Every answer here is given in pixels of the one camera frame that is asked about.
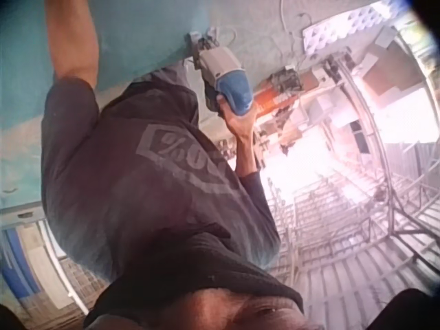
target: man's eye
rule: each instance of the man's eye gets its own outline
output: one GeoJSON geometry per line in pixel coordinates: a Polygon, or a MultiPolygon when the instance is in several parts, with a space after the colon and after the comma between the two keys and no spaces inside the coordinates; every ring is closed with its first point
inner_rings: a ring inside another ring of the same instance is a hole
{"type": "Polygon", "coordinates": [[[257,311],[255,313],[255,316],[257,318],[261,318],[263,316],[266,316],[267,314],[272,314],[275,312],[275,308],[264,308],[264,309],[260,309],[259,311],[257,311]]]}

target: white cable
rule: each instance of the white cable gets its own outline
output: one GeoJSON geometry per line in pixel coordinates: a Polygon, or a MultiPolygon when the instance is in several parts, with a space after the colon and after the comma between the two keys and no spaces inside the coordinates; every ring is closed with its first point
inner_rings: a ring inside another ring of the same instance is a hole
{"type": "MultiPolygon", "coordinates": [[[[301,13],[299,13],[297,15],[299,17],[307,16],[309,18],[309,20],[310,20],[310,24],[312,23],[311,16],[307,12],[301,12],[301,13]]],[[[289,53],[289,56],[287,57],[287,60],[288,61],[291,60],[291,59],[294,60],[296,58],[296,52],[295,52],[295,49],[294,49],[294,47],[295,47],[295,38],[300,39],[300,40],[302,40],[302,39],[300,37],[296,36],[292,31],[287,29],[287,24],[286,24],[285,15],[284,15],[284,0],[280,0],[280,19],[281,19],[281,24],[283,26],[284,32],[290,38],[290,53],[289,53]]],[[[250,33],[253,33],[253,34],[265,37],[265,38],[269,38],[273,42],[273,44],[275,45],[275,47],[278,50],[278,52],[280,53],[281,64],[282,65],[286,65],[287,64],[284,61],[285,60],[284,59],[285,54],[284,54],[283,50],[281,49],[281,47],[279,46],[279,44],[276,42],[275,38],[272,35],[257,32],[255,30],[249,29],[249,28],[247,28],[247,27],[245,27],[243,25],[221,25],[221,26],[217,27],[217,36],[219,35],[219,30],[221,28],[230,29],[232,31],[232,33],[234,34],[233,37],[232,37],[232,40],[227,44],[226,47],[231,46],[231,44],[233,44],[233,42],[235,42],[236,39],[238,38],[239,34],[235,30],[235,28],[241,28],[241,29],[246,30],[246,31],[248,31],[250,33]]],[[[305,57],[302,60],[298,60],[297,61],[296,65],[295,65],[295,71],[298,71],[300,69],[300,66],[304,63],[306,58],[307,58],[307,54],[305,54],[305,57]]]]}

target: turquoise painted wall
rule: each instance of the turquoise painted wall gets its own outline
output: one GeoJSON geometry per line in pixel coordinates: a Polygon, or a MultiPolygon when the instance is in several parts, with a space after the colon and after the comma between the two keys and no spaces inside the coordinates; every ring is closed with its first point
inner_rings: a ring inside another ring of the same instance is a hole
{"type": "MultiPolygon", "coordinates": [[[[210,0],[89,0],[98,32],[98,91],[189,55],[210,0]]],[[[43,0],[12,1],[1,26],[1,205],[40,200],[40,121],[53,77],[43,0]]]]}

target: man's arm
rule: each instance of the man's arm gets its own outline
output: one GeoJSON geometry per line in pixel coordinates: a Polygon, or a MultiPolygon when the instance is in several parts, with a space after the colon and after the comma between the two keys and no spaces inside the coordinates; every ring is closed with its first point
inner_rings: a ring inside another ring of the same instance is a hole
{"type": "Polygon", "coordinates": [[[218,98],[228,129],[236,138],[235,173],[242,178],[257,171],[254,155],[254,123],[258,112],[254,103],[250,111],[242,116],[235,115],[223,96],[218,98]]]}
{"type": "Polygon", "coordinates": [[[88,0],[45,0],[47,36],[57,78],[80,78],[95,88],[98,38],[88,0]]]}

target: t-shirt sleeve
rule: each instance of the t-shirt sleeve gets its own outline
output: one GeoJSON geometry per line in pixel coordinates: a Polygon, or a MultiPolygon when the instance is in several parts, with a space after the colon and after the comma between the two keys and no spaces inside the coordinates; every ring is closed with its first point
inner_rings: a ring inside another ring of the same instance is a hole
{"type": "Polygon", "coordinates": [[[270,224],[275,227],[274,218],[267,204],[266,196],[264,194],[263,185],[259,172],[254,172],[245,177],[240,178],[240,182],[254,203],[257,210],[268,220],[270,224]]]}
{"type": "Polygon", "coordinates": [[[41,122],[43,179],[57,176],[90,136],[99,116],[91,86],[79,78],[62,78],[47,94],[41,122]]]}

